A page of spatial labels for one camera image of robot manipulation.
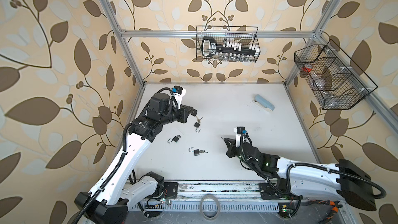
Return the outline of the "black padlock with keys top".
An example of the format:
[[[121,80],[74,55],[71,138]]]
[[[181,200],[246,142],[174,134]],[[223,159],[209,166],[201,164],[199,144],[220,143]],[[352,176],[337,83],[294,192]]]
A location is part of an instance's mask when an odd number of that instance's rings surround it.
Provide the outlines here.
[[[197,117],[197,121],[194,124],[196,133],[199,133],[201,131],[201,129],[200,129],[201,120],[202,120],[202,118]]]

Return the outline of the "black padlock with keys bottom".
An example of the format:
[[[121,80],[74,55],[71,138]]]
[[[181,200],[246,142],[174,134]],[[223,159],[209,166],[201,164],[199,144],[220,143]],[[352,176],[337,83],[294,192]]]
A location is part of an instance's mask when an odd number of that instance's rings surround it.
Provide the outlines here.
[[[207,153],[207,151],[204,150],[204,149],[194,149],[193,147],[190,147],[190,148],[188,149],[188,151],[189,151],[189,152],[192,152],[192,153],[194,154],[194,156],[199,156],[199,155],[202,154],[202,153]]]

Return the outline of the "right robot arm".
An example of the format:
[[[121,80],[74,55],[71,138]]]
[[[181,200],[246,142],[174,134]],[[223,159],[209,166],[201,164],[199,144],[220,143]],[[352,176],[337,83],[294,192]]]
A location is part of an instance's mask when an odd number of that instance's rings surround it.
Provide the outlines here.
[[[375,211],[375,201],[386,191],[354,163],[315,164],[262,153],[243,135],[224,138],[226,155],[237,158],[245,169],[264,179],[273,194],[302,198],[343,199],[352,207]]]

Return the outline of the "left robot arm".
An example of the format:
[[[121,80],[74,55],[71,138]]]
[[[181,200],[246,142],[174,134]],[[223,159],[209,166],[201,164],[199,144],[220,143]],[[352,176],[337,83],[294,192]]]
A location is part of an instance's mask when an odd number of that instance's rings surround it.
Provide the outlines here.
[[[125,189],[139,159],[153,143],[163,126],[173,122],[186,123],[197,110],[183,105],[186,90],[181,86],[162,88],[144,106],[140,114],[122,132],[122,147],[114,160],[88,192],[80,192],[75,198],[82,217],[95,224],[122,224],[128,211],[146,197],[163,192],[164,178],[156,173],[146,174],[139,182]]]

